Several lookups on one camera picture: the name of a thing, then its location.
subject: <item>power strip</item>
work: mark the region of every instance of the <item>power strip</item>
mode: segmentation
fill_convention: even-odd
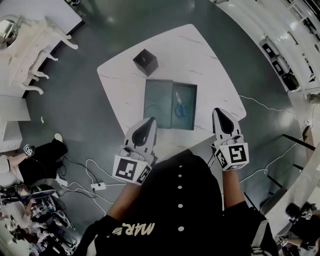
[[[91,184],[91,188],[92,188],[93,191],[105,190],[107,188],[107,186],[106,186],[106,184],[104,182],[100,182],[100,183]]]

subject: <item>white cable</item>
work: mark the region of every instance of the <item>white cable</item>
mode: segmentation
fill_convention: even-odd
[[[96,165],[101,171],[103,171],[106,175],[108,175],[110,178],[112,178],[112,179],[114,179],[114,180],[117,180],[117,181],[119,181],[119,182],[123,182],[123,183],[127,184],[125,181],[123,181],[123,180],[121,180],[121,179],[112,177],[109,173],[107,173],[104,169],[102,169],[94,160],[92,160],[92,159],[87,159],[87,160],[85,161],[85,170],[86,170],[86,174],[88,174],[88,176],[89,176],[90,179],[92,180],[92,184],[94,183],[94,180],[93,180],[93,178],[92,178],[92,177],[89,175],[89,173],[88,173],[88,169],[87,169],[88,161],[94,162],[95,165]]]
[[[256,103],[258,103],[259,105],[264,106],[267,110],[273,110],[273,111],[277,111],[277,112],[288,112],[288,113],[292,113],[291,111],[287,111],[287,110],[269,108],[269,107],[267,107],[266,105],[264,105],[264,104],[256,101],[254,98],[245,97],[245,96],[242,96],[242,95],[239,95],[239,97],[245,98],[245,99],[248,99],[248,100],[253,100],[253,101],[255,101]]]
[[[288,151],[290,151],[295,145],[297,145],[298,143],[296,142],[295,144],[293,144],[291,147],[289,147],[289,149],[287,151],[285,151],[281,156],[279,156],[278,158],[276,158],[275,160],[273,160],[271,163],[269,163],[264,169],[259,169],[256,170],[254,173],[250,174],[248,177],[244,178],[243,180],[241,180],[239,183],[244,182],[245,180],[249,179],[250,177],[252,177],[253,175],[255,175],[257,172],[260,171],[264,171],[264,174],[268,173],[268,167],[273,164],[275,161],[277,161],[278,159],[282,158]]]
[[[93,179],[93,178],[89,175],[89,173],[88,173],[88,168],[87,168],[88,161],[94,162],[95,165],[96,165],[100,170],[102,170],[105,174],[107,174],[110,178],[124,183],[124,184],[106,184],[105,186],[124,186],[125,184],[127,184],[127,183],[124,182],[123,180],[120,180],[120,179],[117,179],[117,178],[115,178],[115,177],[112,177],[109,173],[107,173],[104,169],[102,169],[94,160],[92,160],[92,159],[87,159],[87,160],[85,161],[85,172],[86,172],[86,174],[90,177],[91,182],[92,182],[91,184],[94,184],[94,179]],[[72,184],[77,184],[77,185],[79,185],[81,188],[77,187],[75,190],[71,190],[71,189],[69,189],[68,187],[71,186]],[[103,198],[102,196],[100,196],[100,195],[97,194],[97,193],[93,193],[93,192],[90,192],[90,191],[86,190],[82,185],[80,185],[80,184],[79,184],[78,182],[76,182],[76,181],[71,182],[68,186],[62,186],[62,187],[63,187],[63,189],[65,189],[65,190],[67,190],[67,191],[71,191],[71,192],[76,192],[77,190],[81,190],[81,191],[87,192],[88,195],[93,199],[94,203],[101,208],[101,210],[103,211],[104,216],[106,216],[106,214],[107,214],[106,211],[102,208],[102,206],[101,206],[100,204],[97,203],[97,201],[96,201],[95,198],[92,196],[92,194],[95,195],[96,197],[101,198],[102,200],[106,201],[106,202],[109,203],[109,204],[113,204],[113,203],[114,203],[114,202],[108,201],[107,199]]]
[[[210,169],[211,169],[211,166],[212,166],[212,164],[214,163],[214,161],[216,160],[216,158],[213,158],[213,160],[212,160],[212,162],[211,162],[211,164],[210,164]]]
[[[78,184],[82,189],[81,189],[81,188],[76,188],[75,190],[71,190],[71,189],[67,188],[67,187],[71,186],[73,183]],[[78,182],[76,182],[76,181],[71,182],[68,186],[62,186],[62,187],[63,187],[63,189],[65,189],[65,190],[67,190],[67,191],[71,191],[71,192],[75,192],[75,191],[77,191],[77,190],[83,190],[83,191],[87,192],[88,195],[93,199],[93,201],[95,202],[95,204],[101,208],[101,210],[103,211],[103,214],[104,214],[103,216],[106,216],[106,214],[107,214],[106,211],[101,207],[100,204],[97,203],[97,201],[95,200],[95,198],[94,198],[91,194],[94,194],[94,195],[102,198],[103,200],[107,201],[108,203],[112,204],[112,202],[109,202],[108,200],[104,199],[104,198],[101,197],[100,195],[98,195],[98,194],[96,194],[96,193],[92,193],[92,192],[86,190],[83,186],[81,186],[81,185],[80,185]]]

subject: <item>black shorts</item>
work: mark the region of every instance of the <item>black shorts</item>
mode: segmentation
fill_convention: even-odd
[[[55,179],[57,169],[60,166],[57,160],[67,152],[66,145],[56,139],[37,147],[31,158],[23,160],[18,165],[23,182],[27,185],[32,185],[41,179]]]

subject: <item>black cable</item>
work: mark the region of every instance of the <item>black cable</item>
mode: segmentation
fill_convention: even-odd
[[[65,172],[62,173],[62,171],[60,171],[60,174],[59,174],[59,175],[62,176],[62,177],[65,177],[65,176],[67,175],[67,168],[66,168],[66,166],[65,166],[64,164],[62,164],[61,167],[64,167]]]
[[[80,191],[71,191],[71,190],[67,190],[66,192],[64,192],[60,197],[63,197],[66,193],[69,193],[69,192],[73,192],[73,193],[79,193],[79,194],[82,194],[84,196],[86,196],[87,198],[90,198],[90,199],[94,199],[97,197],[97,195],[95,195],[95,197],[91,197],[87,194],[85,194],[84,192],[80,192]]]
[[[61,199],[55,198],[55,201],[56,201],[56,204],[61,208],[62,211],[67,209],[66,204]]]
[[[209,165],[209,163],[210,163],[211,159],[214,157],[214,155],[215,154],[212,154],[212,156],[210,157],[209,161],[206,163],[207,166]]]
[[[92,171],[90,171],[90,170],[89,170],[89,168],[88,168],[88,167],[86,167],[84,164],[79,163],[79,162],[71,161],[71,160],[70,160],[70,159],[68,159],[66,156],[64,156],[64,158],[65,158],[65,159],[67,159],[69,162],[71,162],[71,163],[75,164],[75,165],[79,165],[79,166],[82,166],[82,167],[86,168],[86,169],[89,171],[89,173],[91,173],[91,174],[92,174],[92,176],[95,178],[96,183],[97,183],[97,184],[99,184],[97,177],[96,177],[96,176],[93,174],[93,172],[92,172]]]

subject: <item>white furniture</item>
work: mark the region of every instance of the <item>white furniture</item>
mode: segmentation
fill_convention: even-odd
[[[311,196],[320,180],[320,144],[316,147],[312,157],[303,168],[299,177],[280,198],[280,200],[267,212],[265,217],[270,224],[273,236],[276,236],[289,224],[289,217],[286,215],[286,208],[294,203],[300,208]]]
[[[9,47],[0,50],[0,62],[6,64],[5,69],[1,69],[2,76],[8,74],[8,86],[19,87],[23,90],[35,90],[43,94],[43,90],[39,87],[28,86],[29,79],[34,79],[30,76],[30,68],[34,63],[39,66],[37,61],[39,53],[45,49],[52,39],[58,38],[73,49],[78,46],[69,42],[70,35],[65,35],[61,29],[54,25],[47,19],[39,21],[28,20],[21,18],[21,20],[13,15],[2,17],[1,20],[12,20],[19,24],[17,38]]]
[[[38,58],[36,58],[35,63],[31,66],[30,68],[30,72],[37,76],[37,77],[44,77],[46,79],[49,79],[49,76],[43,72],[38,71],[38,69],[40,68],[41,64],[45,61],[46,58],[49,58],[55,62],[58,61],[58,58],[53,57],[50,53],[45,52],[44,50],[42,50],[39,55]]]
[[[217,6],[243,28],[269,61],[259,41],[264,36],[272,40],[300,85],[299,89],[289,93],[306,95],[320,92],[320,55],[316,49],[320,47],[320,41],[309,33],[303,23],[307,18],[305,13],[312,14],[303,1],[292,0],[292,4],[288,4],[286,0],[230,0]],[[315,27],[320,27],[314,15],[310,19]]]
[[[146,77],[133,58],[143,49],[157,57],[159,67]],[[237,120],[245,108],[215,53],[191,24],[143,41],[97,69],[99,78],[124,133],[144,116],[146,78],[197,85],[194,130],[158,129],[155,155],[169,158],[213,135],[212,113],[222,108]]]
[[[0,95],[0,152],[20,147],[22,136],[18,121],[30,121],[26,100]]]

